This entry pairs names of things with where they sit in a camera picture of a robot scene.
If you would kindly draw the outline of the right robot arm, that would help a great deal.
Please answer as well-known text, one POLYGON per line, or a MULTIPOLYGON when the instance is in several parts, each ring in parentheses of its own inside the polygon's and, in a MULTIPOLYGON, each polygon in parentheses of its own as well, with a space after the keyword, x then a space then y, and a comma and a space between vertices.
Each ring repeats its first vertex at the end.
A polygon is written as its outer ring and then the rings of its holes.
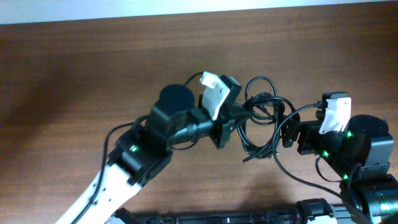
POLYGON ((341 197, 351 213, 373 223, 397 222, 397 179, 388 173, 394 139, 386 121, 359 114, 342 131, 321 133, 321 119, 282 126, 282 145, 298 142, 298 153, 320 156, 340 177, 341 197))

